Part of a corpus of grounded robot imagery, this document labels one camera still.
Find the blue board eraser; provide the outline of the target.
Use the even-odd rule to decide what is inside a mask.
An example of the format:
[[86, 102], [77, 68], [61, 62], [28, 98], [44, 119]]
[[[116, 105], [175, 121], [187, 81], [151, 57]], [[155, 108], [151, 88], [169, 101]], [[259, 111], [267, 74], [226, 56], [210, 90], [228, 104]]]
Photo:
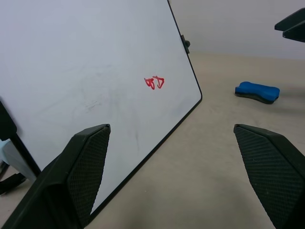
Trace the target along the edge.
[[235, 88], [234, 94], [235, 96], [253, 99], [264, 104], [273, 104], [279, 98], [280, 89], [251, 82], [241, 82]]

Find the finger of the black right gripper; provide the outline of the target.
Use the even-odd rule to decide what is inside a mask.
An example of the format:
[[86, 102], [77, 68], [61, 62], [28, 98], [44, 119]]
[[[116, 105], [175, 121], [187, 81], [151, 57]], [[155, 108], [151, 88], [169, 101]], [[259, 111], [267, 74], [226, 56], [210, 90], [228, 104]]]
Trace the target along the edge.
[[297, 10], [293, 14], [287, 16], [286, 18], [278, 22], [274, 26], [274, 29], [276, 31], [286, 31], [303, 21], [305, 21], [305, 8]]
[[284, 31], [283, 37], [305, 43], [305, 20]]

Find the black board hinge knob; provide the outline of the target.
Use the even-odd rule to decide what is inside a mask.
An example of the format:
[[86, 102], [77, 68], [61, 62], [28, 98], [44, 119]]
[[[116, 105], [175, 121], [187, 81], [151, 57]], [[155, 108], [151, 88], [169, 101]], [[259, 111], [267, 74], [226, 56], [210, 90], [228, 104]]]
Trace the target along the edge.
[[182, 43], [183, 43], [183, 46], [184, 46], [184, 49], [185, 49], [186, 53], [189, 54], [190, 53], [190, 51], [189, 51], [190, 42], [185, 39], [184, 35], [181, 35], [181, 40], [182, 40]]

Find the black board stand leg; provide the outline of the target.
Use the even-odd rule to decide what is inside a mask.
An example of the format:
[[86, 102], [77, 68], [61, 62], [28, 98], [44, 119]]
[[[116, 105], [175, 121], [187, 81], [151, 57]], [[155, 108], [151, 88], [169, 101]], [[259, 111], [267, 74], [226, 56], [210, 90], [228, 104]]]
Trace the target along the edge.
[[27, 150], [26, 146], [17, 134], [17, 126], [11, 118], [9, 112], [0, 100], [0, 140], [10, 140], [16, 147], [20, 156], [23, 158], [29, 169], [33, 172], [35, 177], [38, 177], [41, 173], [40, 168], [34, 161], [33, 157]]

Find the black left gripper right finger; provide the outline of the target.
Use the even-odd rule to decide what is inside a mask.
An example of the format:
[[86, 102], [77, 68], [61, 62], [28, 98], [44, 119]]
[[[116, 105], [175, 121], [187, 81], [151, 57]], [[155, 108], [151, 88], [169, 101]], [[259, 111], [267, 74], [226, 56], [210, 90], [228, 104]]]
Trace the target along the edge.
[[276, 229], [305, 229], [305, 156], [283, 135], [236, 124], [234, 134], [258, 199]]

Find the white board with black frame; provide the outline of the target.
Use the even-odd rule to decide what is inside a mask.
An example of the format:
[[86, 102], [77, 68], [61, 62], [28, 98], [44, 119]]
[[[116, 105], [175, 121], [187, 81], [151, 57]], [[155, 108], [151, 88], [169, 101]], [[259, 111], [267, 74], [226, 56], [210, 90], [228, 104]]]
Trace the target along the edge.
[[94, 219], [202, 92], [169, 0], [0, 0], [0, 99], [40, 169], [110, 125]]

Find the light blue plastic object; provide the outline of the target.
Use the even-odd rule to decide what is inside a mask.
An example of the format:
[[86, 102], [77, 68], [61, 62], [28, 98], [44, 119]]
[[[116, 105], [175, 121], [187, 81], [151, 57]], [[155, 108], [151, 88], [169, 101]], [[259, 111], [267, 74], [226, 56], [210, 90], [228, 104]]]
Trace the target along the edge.
[[36, 176], [10, 140], [0, 141], [0, 159], [12, 166], [32, 183]]

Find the red marker scribble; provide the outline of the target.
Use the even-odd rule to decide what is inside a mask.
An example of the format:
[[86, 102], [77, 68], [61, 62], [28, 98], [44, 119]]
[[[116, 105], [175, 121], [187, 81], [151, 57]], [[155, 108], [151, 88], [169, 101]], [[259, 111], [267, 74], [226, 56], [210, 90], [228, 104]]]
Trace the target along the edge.
[[151, 78], [144, 78], [144, 81], [148, 87], [154, 90], [156, 87], [161, 89], [165, 80], [162, 77], [153, 76]]

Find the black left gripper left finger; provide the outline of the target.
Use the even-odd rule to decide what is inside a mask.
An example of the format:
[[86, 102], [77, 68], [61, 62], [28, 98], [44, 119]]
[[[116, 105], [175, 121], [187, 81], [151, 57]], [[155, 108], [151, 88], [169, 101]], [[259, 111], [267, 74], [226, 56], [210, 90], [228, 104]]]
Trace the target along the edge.
[[84, 229], [102, 182], [110, 133], [104, 124], [75, 134], [1, 229]]

